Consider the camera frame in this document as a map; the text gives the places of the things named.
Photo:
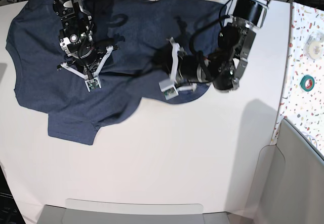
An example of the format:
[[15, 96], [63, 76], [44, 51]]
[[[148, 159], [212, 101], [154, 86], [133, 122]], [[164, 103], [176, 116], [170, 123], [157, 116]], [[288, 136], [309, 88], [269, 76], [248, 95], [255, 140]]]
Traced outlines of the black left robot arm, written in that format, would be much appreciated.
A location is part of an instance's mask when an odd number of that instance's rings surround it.
[[[187, 55], [173, 38], [172, 66], [169, 78], [159, 87], [167, 100], [181, 91], [195, 91], [199, 84], [213, 84], [214, 88], [228, 92], [239, 88], [239, 81], [248, 64], [248, 56], [256, 32], [261, 28], [271, 0], [237, 0], [231, 15], [220, 14], [218, 19], [198, 29], [189, 40], [191, 55]], [[219, 24], [218, 48], [204, 56], [194, 48], [195, 39]]]

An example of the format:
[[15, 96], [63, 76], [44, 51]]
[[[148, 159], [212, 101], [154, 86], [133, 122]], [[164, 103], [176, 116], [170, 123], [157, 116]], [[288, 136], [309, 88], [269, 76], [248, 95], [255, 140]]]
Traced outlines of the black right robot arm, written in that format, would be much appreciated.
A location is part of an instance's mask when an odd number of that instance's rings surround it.
[[93, 14], [87, 10], [86, 0], [54, 0], [53, 10], [60, 17], [59, 45], [71, 60], [62, 62], [58, 69], [66, 69], [93, 82], [100, 73], [104, 54], [117, 49], [113, 38], [94, 41], [97, 27]]

